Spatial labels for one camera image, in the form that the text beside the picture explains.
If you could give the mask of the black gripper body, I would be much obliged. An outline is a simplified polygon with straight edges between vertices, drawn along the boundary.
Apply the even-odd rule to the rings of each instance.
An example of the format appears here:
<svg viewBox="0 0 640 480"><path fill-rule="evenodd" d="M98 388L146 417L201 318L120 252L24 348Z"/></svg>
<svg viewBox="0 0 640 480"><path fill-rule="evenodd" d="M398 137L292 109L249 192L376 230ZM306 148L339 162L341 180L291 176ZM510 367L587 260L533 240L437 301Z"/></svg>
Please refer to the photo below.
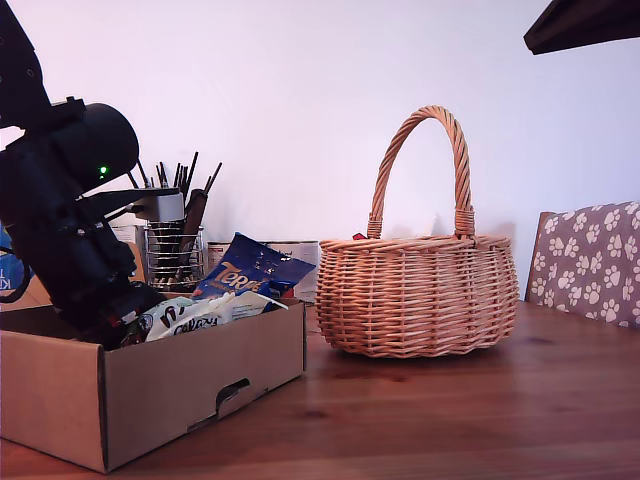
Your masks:
<svg viewBox="0 0 640 480"><path fill-rule="evenodd" d="M139 316L164 300L152 287L129 279L136 270L134 255L102 220L9 215L7 232L24 272L7 301L20 299L34 272L58 315L83 340L101 344L101 330L110 315Z"/></svg>

